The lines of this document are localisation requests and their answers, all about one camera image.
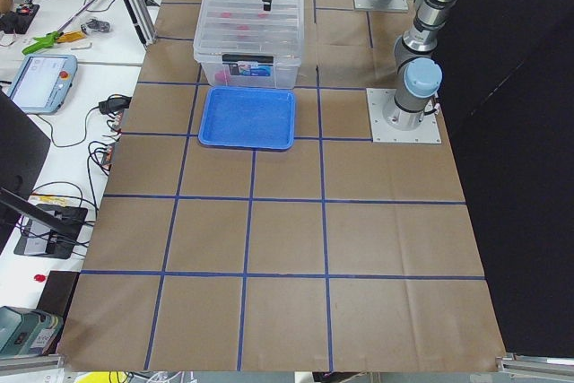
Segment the green handled grabber tool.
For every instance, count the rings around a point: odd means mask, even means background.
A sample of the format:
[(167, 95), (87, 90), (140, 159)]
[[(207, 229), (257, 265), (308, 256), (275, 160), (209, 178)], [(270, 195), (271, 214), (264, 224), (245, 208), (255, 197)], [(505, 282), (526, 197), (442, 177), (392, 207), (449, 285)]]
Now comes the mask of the green handled grabber tool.
[(57, 40), (64, 34), (64, 30), (96, 1), (97, 0), (89, 0), (56, 30), (47, 33), (45, 36), (34, 37), (34, 43), (24, 48), (22, 53), (24, 55), (30, 55), (42, 49), (52, 48), (57, 43)]

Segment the blue teach pendant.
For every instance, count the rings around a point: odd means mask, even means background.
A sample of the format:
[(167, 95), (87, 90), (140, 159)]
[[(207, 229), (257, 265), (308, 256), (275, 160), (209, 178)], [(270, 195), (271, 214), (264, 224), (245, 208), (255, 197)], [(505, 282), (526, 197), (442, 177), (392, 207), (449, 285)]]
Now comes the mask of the blue teach pendant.
[(54, 114), (64, 104), (77, 66), (74, 55), (26, 55), (7, 95), (26, 114)]

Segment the green device box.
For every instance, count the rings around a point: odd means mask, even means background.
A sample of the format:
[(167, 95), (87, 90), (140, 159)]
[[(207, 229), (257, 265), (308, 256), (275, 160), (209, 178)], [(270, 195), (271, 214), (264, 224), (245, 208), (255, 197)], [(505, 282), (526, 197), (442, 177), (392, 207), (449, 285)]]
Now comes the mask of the green device box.
[(40, 309), (1, 307), (1, 358), (40, 356), (48, 352), (64, 320)]

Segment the black monitor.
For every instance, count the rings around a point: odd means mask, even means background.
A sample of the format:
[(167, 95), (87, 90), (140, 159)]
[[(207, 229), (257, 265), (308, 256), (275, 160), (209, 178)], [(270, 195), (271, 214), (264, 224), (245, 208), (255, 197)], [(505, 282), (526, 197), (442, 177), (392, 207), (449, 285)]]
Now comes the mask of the black monitor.
[(1, 245), (22, 215), (71, 239), (82, 228), (74, 218), (58, 219), (29, 202), (48, 155), (50, 140), (5, 94), (1, 95)]

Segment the blue plastic tray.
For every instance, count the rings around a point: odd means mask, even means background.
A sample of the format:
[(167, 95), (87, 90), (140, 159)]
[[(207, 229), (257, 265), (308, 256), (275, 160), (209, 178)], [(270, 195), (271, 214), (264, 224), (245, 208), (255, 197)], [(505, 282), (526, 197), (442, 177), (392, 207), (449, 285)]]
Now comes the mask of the blue plastic tray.
[(220, 86), (206, 96), (201, 144), (285, 151), (294, 142), (296, 98), (292, 91)]

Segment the clear plastic box lid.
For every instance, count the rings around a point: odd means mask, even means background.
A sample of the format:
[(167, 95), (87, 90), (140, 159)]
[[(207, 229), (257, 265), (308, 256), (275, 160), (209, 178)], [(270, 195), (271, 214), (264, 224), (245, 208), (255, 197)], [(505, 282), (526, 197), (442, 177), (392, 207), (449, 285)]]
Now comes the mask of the clear plastic box lid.
[[(220, 13), (232, 13), (223, 19)], [(259, 19), (259, 13), (267, 13)], [(249, 31), (238, 31), (247, 25)], [(223, 54), (273, 56), (280, 65), (299, 66), (304, 51), (304, 0), (202, 0), (193, 41), (198, 62), (221, 61)]]

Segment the clear plastic storage box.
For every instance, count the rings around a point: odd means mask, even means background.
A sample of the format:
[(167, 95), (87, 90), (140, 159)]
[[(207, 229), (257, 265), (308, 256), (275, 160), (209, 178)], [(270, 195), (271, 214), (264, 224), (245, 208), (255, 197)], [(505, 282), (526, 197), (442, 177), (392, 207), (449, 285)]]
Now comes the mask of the clear plastic storage box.
[(291, 89), (295, 86), (299, 66), (223, 63), (222, 60), (198, 62), (212, 86), (230, 85)]

